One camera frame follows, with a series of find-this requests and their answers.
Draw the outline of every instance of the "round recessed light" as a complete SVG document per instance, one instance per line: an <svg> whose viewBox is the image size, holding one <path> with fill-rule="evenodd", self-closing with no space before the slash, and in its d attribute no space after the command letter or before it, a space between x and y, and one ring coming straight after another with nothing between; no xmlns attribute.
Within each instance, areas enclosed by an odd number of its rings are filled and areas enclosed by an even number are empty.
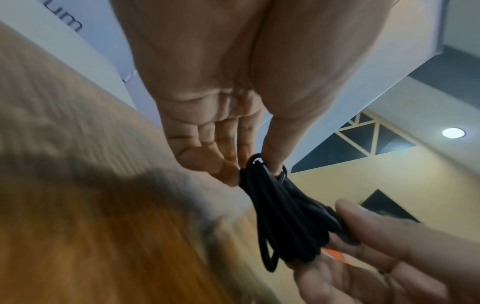
<svg viewBox="0 0 480 304"><path fill-rule="evenodd" d="M460 128L448 128L443 130L442 134L445 137L455 139L465 136L465 131Z"/></svg>

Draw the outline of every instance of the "human hand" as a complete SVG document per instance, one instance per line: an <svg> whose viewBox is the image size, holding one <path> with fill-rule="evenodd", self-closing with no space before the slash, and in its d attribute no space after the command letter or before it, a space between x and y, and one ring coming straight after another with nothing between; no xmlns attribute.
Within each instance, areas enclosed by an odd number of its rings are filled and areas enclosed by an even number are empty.
<svg viewBox="0 0 480 304"><path fill-rule="evenodd" d="M379 35L392 0L111 0L177 161L238 185L264 105L279 174Z"/></svg>
<svg viewBox="0 0 480 304"><path fill-rule="evenodd" d="M331 235L329 248L350 254L384 275L321 255L294 268L307 304L435 303L480 301L480 244L421 224L376 215L340 201L336 210L361 242Z"/></svg>

